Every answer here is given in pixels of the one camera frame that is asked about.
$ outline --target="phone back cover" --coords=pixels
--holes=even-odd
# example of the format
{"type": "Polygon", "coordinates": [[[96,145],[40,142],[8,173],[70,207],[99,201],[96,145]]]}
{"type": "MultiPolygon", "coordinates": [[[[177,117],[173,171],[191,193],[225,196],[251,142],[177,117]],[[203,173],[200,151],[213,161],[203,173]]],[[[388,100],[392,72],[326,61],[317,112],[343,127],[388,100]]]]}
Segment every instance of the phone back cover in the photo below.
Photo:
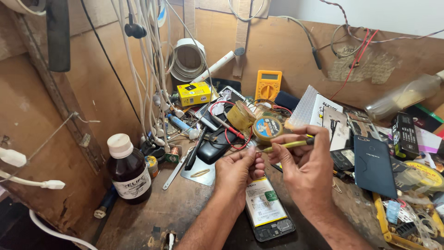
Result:
{"type": "Polygon", "coordinates": [[[390,198],[398,198],[387,144],[355,135],[354,151],[356,185],[390,198]]]}

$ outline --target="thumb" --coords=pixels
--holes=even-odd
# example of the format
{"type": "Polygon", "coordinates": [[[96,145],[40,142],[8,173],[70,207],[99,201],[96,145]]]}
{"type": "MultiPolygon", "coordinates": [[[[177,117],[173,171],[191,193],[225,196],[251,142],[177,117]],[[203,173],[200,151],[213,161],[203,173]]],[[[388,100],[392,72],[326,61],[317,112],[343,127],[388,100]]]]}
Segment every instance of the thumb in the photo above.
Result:
{"type": "Polygon", "coordinates": [[[296,165],[293,156],[287,148],[277,143],[273,143],[271,146],[273,147],[273,151],[278,155],[283,171],[289,169],[293,165],[296,165]]]}
{"type": "Polygon", "coordinates": [[[240,162],[242,163],[242,166],[248,168],[254,163],[254,160],[256,160],[256,147],[251,146],[242,155],[240,162]]]}

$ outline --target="dark brown bottle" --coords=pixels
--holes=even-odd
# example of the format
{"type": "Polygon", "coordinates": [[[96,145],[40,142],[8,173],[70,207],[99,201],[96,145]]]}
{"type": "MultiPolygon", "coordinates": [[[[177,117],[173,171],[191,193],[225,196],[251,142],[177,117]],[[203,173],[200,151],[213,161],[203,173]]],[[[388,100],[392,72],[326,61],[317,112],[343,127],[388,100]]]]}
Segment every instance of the dark brown bottle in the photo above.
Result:
{"type": "Polygon", "coordinates": [[[131,205],[146,201],[151,196],[151,178],[143,154],[126,134],[111,136],[107,144],[111,154],[107,170],[119,196],[131,205]]]}

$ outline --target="bubble wrap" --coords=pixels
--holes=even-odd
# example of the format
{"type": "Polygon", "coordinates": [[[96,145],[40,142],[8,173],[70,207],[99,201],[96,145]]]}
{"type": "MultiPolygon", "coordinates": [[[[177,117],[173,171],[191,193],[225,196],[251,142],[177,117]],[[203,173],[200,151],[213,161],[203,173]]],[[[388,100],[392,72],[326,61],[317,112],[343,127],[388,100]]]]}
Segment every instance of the bubble wrap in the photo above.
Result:
{"type": "Polygon", "coordinates": [[[296,106],[296,109],[294,110],[288,122],[286,122],[286,128],[292,129],[310,124],[311,114],[313,112],[316,95],[318,93],[319,92],[315,90],[311,85],[308,85],[307,90],[299,101],[299,104],[296,106]]]}

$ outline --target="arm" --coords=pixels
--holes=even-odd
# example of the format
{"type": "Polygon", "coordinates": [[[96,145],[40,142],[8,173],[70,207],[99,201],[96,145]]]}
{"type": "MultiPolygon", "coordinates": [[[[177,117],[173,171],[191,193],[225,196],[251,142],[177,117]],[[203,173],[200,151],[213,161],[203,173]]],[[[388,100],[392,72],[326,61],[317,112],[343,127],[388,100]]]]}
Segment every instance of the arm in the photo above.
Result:
{"type": "Polygon", "coordinates": [[[293,132],[295,134],[272,140],[274,152],[269,154],[269,162],[282,164],[285,186],[301,213],[332,249],[372,249],[333,203],[333,160],[330,157],[328,130],[309,125],[293,132]],[[289,150],[279,145],[305,140],[305,134],[315,135],[314,145],[289,150]]]}
{"type": "Polygon", "coordinates": [[[186,231],[177,250],[218,250],[245,207],[245,189],[264,176],[264,160],[254,147],[216,162],[213,195],[186,231]]]}

